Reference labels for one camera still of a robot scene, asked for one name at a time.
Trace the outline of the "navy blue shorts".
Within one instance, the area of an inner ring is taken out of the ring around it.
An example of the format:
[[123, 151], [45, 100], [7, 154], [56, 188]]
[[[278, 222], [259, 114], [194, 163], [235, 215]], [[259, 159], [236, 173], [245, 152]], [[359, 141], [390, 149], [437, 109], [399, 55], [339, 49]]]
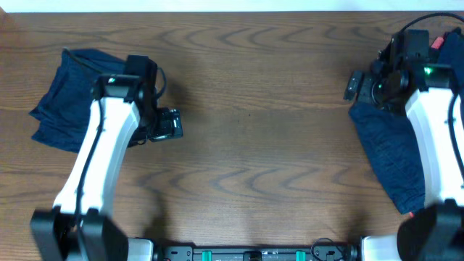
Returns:
[[120, 74], [123, 68], [123, 60], [97, 49], [64, 50], [48, 92], [30, 111], [40, 122], [32, 139], [79, 152], [90, 118], [91, 89], [101, 73]]

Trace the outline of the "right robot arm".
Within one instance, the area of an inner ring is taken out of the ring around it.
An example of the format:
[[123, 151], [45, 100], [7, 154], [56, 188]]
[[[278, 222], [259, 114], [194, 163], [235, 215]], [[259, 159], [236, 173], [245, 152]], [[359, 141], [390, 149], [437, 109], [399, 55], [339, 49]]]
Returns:
[[355, 70], [344, 99], [401, 108], [425, 181], [424, 208], [396, 234], [367, 236], [360, 260], [463, 259], [463, 90], [449, 65], [412, 63], [386, 77]]

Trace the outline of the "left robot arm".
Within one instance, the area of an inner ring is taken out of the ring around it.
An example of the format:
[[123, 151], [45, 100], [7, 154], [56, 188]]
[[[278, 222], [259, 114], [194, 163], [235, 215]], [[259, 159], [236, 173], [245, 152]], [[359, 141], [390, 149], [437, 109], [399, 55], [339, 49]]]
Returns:
[[129, 238], [112, 221], [115, 187], [130, 146], [183, 135], [178, 110], [159, 108], [157, 76], [99, 76], [85, 138], [53, 207], [30, 228], [42, 260], [157, 260], [153, 241]]

